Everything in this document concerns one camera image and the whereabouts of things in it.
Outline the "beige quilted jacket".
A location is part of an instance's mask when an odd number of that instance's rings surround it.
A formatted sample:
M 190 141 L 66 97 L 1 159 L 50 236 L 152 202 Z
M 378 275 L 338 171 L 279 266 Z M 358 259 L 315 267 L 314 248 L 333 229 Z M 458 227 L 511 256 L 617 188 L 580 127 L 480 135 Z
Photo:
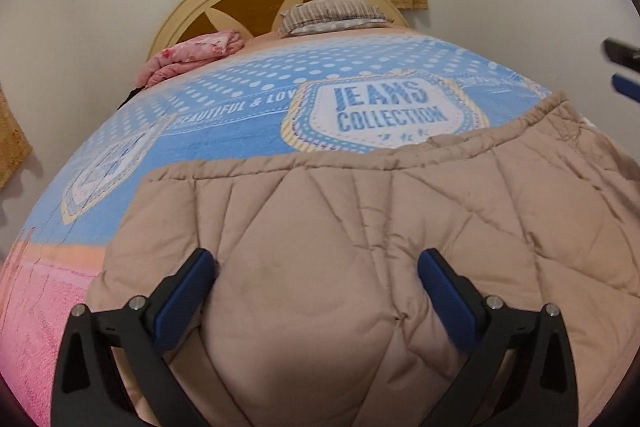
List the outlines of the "beige quilted jacket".
M 511 307 L 560 307 L 582 425 L 639 349 L 639 167 L 561 93 L 398 150 L 157 169 L 88 305 L 149 294 L 198 247 L 220 273 L 169 365 L 214 426 L 419 424 L 464 361 L 416 274 L 427 248 Z

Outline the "left window curtain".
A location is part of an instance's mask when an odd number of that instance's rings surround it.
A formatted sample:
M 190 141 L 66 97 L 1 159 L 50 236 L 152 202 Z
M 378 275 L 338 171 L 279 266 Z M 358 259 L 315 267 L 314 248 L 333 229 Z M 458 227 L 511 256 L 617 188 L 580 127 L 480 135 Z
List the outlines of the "left window curtain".
M 6 96 L 0 93 L 0 187 L 12 178 L 32 153 L 21 126 L 16 121 Z

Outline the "pink and blue bedspread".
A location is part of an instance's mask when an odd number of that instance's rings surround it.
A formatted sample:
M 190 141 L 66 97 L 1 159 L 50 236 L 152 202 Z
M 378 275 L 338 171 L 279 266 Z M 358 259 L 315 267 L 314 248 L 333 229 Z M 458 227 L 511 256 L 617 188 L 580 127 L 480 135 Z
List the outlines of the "pink and blue bedspread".
M 4 381 L 35 424 L 49 424 L 67 313 L 100 272 L 148 172 L 194 159 L 421 143 L 501 126 L 547 95 L 468 49 L 392 28 L 257 38 L 143 91 L 76 150 L 17 236 L 1 273 Z

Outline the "black item beside bed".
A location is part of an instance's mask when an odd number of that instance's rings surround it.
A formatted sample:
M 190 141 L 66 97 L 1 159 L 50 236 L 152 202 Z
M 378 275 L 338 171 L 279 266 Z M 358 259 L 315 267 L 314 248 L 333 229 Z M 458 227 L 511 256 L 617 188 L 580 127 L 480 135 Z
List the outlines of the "black item beside bed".
M 122 108 L 122 106 L 125 106 L 128 102 L 130 102 L 135 96 L 137 96 L 139 93 L 141 93 L 144 90 L 144 87 L 139 87 L 139 88 L 134 88 L 132 89 L 129 94 L 127 95 L 127 98 L 125 98 L 125 100 L 120 103 L 120 105 L 117 107 L 116 110 L 119 110 Z

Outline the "striped grey pillow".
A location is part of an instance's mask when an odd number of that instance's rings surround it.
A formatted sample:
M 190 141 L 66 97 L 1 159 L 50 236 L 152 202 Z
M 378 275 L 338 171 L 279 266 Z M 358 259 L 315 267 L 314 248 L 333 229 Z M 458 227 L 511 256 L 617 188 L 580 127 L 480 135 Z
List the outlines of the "striped grey pillow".
M 363 0 L 312 0 L 283 13 L 282 37 L 318 35 L 349 29 L 384 28 L 394 20 Z

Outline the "pink folded blanket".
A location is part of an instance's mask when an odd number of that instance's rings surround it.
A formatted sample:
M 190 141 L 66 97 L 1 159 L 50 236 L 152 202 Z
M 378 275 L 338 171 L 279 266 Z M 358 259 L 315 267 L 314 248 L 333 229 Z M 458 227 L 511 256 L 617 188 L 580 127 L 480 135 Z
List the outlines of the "pink folded blanket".
M 222 60 L 243 49 L 236 30 L 194 37 L 153 54 L 140 68 L 134 87 L 150 89 L 170 78 Z

